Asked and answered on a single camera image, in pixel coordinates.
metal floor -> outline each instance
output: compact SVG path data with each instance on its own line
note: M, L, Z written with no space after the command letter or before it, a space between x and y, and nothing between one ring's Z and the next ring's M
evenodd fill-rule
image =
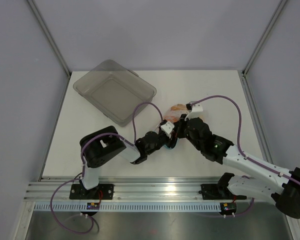
M238 212L248 206L238 204ZM77 212L57 212L65 220ZM77 235L60 228L50 212L34 211L27 240L292 240L287 220L274 206L256 203L244 216L210 218L218 213L195 212L98 212L95 226L86 235ZM72 218L65 225L86 231L90 221Z

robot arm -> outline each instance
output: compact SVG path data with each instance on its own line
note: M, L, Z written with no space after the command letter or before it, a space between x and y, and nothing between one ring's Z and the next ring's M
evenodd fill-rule
M83 151L86 160L83 186L87 190L98 186L99 167L116 155L136 165L147 160L150 154L164 145L173 149L177 139L186 138L206 159L238 169L252 177L244 178L225 173L217 183L220 200L233 199L234 196L239 195L253 197L275 204L282 213L292 218L300 218L300 186L283 177L285 175L300 182L300 168L291 171L246 152L245 156L242 155L238 146L230 140L212 134L209 126L199 118L203 111L200 105L187 105L187 107L190 110L188 115L182 115L175 123L163 121L158 133L148 132L144 137L137 139L135 145L121 141L115 135L102 136L91 142ZM106 127L84 137L80 141L81 147L83 148L93 137L104 133L118 134L113 126Z

white table surface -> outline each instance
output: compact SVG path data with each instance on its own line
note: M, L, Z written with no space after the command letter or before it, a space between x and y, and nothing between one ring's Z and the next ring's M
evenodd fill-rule
M237 102L242 111L241 145L244 151L262 158L257 136L248 110L238 72L235 70L152 70L135 71L157 89L153 98L162 114L175 104L186 104L211 95L225 95ZM73 84L86 71L73 72L57 122L43 176L75 176L82 171L79 141L84 136L110 125L133 142L132 123L119 127L92 104L81 97ZM210 99L202 103L204 120L219 136L237 142L238 112L225 99ZM148 105L136 118L137 137L154 130L160 117ZM148 160L132 165L116 156L100 169L102 177L219 177L230 172L243 173L231 167L211 162L203 157L186 139L180 139L173 150L153 153Z

gray plastic container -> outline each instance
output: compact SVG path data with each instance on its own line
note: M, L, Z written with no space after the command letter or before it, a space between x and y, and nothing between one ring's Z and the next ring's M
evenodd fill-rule
M113 60L106 60L73 84L73 89L121 127L132 120L135 107L151 102L155 87ZM147 105L141 105L138 115Z

white wall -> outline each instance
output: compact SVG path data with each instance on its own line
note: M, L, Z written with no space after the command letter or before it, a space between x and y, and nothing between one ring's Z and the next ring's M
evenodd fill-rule
M67 78L25 0L0 0L0 240L38 179Z
M36 0L72 71L242 70L279 0Z
M300 168L300 0L289 1L248 82L274 161Z

